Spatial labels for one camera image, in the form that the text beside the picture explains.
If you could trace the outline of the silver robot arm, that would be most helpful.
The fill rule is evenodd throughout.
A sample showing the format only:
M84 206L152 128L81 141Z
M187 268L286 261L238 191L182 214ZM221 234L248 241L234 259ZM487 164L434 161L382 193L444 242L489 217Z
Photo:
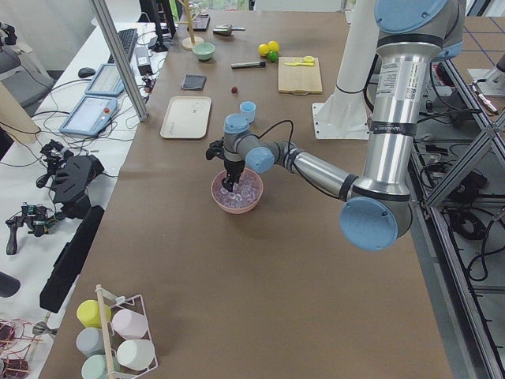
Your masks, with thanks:
M425 76L433 62L460 52L464 17L462 1L376 3L376 51L381 67L362 176L290 141L263 142L251 133L243 116L231 114L224 122L223 138L206 153L208 159L218 156L223 160L223 187L232 190L245 168L261 174L280 165L344 202L340 226L353 245L368 251L391 246L412 222L405 176Z

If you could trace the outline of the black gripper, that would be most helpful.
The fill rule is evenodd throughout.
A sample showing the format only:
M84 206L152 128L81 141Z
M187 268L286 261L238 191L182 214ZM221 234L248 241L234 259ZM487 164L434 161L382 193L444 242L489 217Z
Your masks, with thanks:
M240 181L242 174L242 161L224 159L224 167L226 177L222 180L222 187L227 191L236 191L238 188L237 182Z

